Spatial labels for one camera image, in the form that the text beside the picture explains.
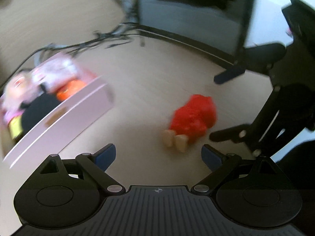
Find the pink storage box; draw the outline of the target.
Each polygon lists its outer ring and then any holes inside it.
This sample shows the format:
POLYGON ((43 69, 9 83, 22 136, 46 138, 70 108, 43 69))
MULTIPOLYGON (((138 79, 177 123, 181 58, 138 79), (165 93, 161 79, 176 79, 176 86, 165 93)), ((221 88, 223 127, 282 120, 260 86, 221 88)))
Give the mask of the pink storage box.
POLYGON ((11 138, 8 124, 24 110, 7 116, 2 110, 1 95, 1 151, 2 161, 9 168, 42 162, 51 153, 59 153, 94 121, 113 107, 113 98, 108 84, 94 73, 78 67, 79 75, 86 86, 46 115, 20 140, 11 138))

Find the red dress doll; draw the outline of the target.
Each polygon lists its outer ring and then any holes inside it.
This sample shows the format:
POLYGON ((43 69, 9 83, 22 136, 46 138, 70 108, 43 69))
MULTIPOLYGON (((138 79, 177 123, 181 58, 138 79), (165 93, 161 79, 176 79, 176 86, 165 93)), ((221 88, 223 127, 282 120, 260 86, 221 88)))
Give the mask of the red dress doll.
POLYGON ((205 136, 216 121, 217 111, 212 97, 191 95, 185 105, 174 111, 168 129, 162 132, 162 141, 166 147, 185 152, 188 146, 205 136))

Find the red round toy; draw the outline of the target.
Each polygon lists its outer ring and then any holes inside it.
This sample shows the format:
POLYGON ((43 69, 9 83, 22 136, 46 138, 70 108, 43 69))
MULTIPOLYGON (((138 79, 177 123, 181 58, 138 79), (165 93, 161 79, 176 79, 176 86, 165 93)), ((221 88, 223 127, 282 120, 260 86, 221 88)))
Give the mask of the red round toy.
POLYGON ((59 101, 64 101, 69 97, 73 96, 74 94, 76 94, 85 86, 86 83, 82 80, 79 79, 72 80, 56 92, 56 97, 59 101))

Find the computer case with glass panel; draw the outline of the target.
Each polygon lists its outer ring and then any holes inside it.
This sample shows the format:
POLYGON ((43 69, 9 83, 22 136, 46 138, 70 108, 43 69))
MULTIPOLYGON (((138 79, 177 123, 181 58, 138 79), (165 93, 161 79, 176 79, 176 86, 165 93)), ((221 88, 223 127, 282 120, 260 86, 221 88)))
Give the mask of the computer case with glass panel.
POLYGON ((137 0, 142 35, 176 41, 231 67, 243 48, 254 0, 137 0))

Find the black plush toy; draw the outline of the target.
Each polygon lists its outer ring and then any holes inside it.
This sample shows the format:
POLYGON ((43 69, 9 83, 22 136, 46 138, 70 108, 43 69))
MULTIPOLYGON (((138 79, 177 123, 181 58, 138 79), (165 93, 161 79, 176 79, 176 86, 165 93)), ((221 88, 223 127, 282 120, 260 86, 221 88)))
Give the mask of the black plush toy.
POLYGON ((21 116, 21 126, 27 134, 46 115, 55 109, 61 102, 56 95, 49 93, 44 84, 40 85, 42 93, 31 102, 22 102, 20 108, 24 110, 21 116))

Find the pink pajama baby doll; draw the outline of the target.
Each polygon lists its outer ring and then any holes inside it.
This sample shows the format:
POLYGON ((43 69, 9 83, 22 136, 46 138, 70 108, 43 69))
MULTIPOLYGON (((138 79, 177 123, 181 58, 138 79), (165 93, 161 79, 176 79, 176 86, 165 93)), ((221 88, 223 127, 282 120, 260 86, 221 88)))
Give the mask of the pink pajama baby doll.
POLYGON ((78 75, 75 62, 69 56, 58 53, 31 71, 15 74, 8 81, 2 96, 2 110, 5 115, 13 116, 22 110, 22 104, 30 104, 44 91, 54 93, 78 75))

